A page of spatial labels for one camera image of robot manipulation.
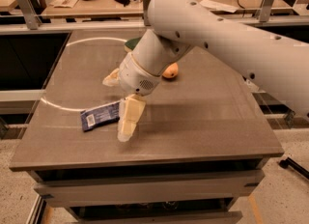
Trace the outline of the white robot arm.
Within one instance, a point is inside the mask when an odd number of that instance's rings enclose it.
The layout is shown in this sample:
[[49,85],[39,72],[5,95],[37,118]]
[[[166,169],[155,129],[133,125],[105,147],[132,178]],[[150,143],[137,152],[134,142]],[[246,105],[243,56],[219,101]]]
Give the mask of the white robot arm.
[[159,73],[171,46],[199,46],[304,118],[309,116],[309,44],[223,19],[196,0],[151,0],[145,35],[133,57]]

